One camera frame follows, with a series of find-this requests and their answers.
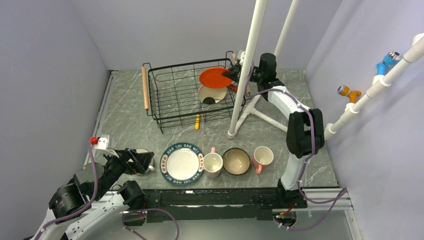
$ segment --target pink mug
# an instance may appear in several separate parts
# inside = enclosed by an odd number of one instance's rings
[[[256,174],[261,174],[274,160],[274,153],[269,147],[260,146],[253,152],[252,164],[256,169]]]
[[[223,158],[212,147],[210,153],[203,157],[203,173],[209,178],[218,177],[223,169]]]

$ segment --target robotic arm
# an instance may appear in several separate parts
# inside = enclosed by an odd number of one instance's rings
[[[222,74],[235,82],[238,82],[240,78],[244,52],[239,52],[238,59],[237,63],[228,69],[229,72]],[[297,190],[297,181],[303,174],[304,161],[312,153],[312,135],[315,139],[314,154],[324,146],[323,115],[319,109],[310,109],[291,95],[277,78],[276,68],[275,55],[264,53],[260,56],[259,66],[252,66],[250,69],[250,81],[256,83],[259,92],[257,94],[274,104],[288,119],[286,144],[290,155],[285,172],[278,184],[282,185],[285,191],[294,191]],[[308,110],[312,116],[313,132],[310,129],[305,130],[305,125],[311,127],[309,116],[305,110]]]
[[[114,138],[102,135],[92,140],[98,151],[105,153],[105,165],[95,163],[98,189],[95,200],[100,200],[122,174],[144,174],[151,168],[153,152],[142,152],[126,148],[113,150]],[[144,192],[136,181],[126,181],[108,201],[90,213],[77,216],[49,225],[46,223],[76,213],[83,208],[94,192],[94,175],[92,164],[86,164],[82,170],[74,174],[65,185],[59,187],[48,203],[48,209],[42,225],[31,240],[82,240],[98,228],[106,219],[127,209],[141,209],[144,203]]]

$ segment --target black wire basket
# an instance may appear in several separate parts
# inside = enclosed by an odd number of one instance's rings
[[[199,75],[208,68],[228,69],[233,66],[232,60],[228,58],[229,54],[233,52],[227,51],[225,58],[156,68],[152,68],[149,62],[143,64],[144,108],[147,115],[156,120],[157,127],[162,133],[166,128],[177,126],[193,125],[194,128],[197,120],[201,123],[231,118],[236,99],[234,89],[238,85],[236,82],[227,87],[224,99],[218,103],[206,104],[198,98],[198,89],[202,86]],[[240,112],[246,100],[243,96]]]

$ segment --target white bowl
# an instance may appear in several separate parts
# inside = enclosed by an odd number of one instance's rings
[[[205,98],[210,97],[215,99],[215,103],[219,103],[227,95],[227,88],[209,88],[207,86],[200,86],[197,90],[197,97],[203,103]]]

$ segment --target blue faucet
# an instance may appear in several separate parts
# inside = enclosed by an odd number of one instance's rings
[[[377,63],[375,67],[377,68],[377,75],[385,75],[386,70],[390,66],[396,65],[401,60],[401,55],[397,51],[389,51],[386,56],[384,56],[383,61]]]

